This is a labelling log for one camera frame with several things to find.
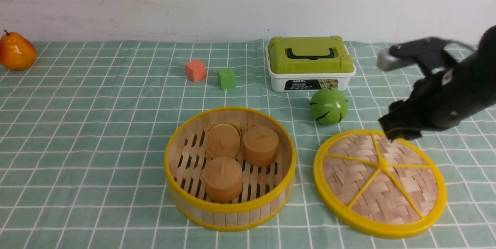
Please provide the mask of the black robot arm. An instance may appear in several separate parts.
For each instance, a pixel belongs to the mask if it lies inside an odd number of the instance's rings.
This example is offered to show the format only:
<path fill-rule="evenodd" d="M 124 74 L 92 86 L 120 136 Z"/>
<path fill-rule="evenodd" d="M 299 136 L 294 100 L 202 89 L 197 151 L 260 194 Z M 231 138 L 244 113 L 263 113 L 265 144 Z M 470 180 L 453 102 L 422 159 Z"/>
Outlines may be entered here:
<path fill-rule="evenodd" d="M 446 131 L 489 108 L 496 100 L 496 31 L 458 62 L 445 51 L 453 39 L 428 37 L 382 50 L 378 69 L 388 72 L 416 64 L 424 74 L 406 100 L 393 102 L 379 119 L 389 140 L 420 138 L 422 131 Z"/>

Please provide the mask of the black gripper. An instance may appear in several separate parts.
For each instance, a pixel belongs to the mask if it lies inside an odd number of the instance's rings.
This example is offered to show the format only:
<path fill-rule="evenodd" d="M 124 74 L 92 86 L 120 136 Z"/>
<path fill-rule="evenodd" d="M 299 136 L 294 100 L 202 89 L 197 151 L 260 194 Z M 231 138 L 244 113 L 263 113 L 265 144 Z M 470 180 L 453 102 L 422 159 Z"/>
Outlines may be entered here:
<path fill-rule="evenodd" d="M 487 108 L 487 76 L 458 68 L 425 78 L 409 99 L 379 118 L 390 140 L 415 140 L 420 131 L 445 131 Z"/>

